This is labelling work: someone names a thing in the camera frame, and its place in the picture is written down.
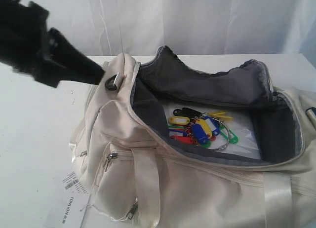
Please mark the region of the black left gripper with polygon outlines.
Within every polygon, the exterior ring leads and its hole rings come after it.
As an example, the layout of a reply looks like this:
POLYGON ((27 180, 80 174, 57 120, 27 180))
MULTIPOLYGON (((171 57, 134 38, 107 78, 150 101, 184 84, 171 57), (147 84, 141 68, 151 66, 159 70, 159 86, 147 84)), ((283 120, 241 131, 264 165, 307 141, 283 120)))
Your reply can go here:
POLYGON ((47 31, 48 10, 31 1, 0 0, 0 61, 14 72, 56 88, 70 80, 98 85, 100 65, 79 52, 55 28, 47 31))

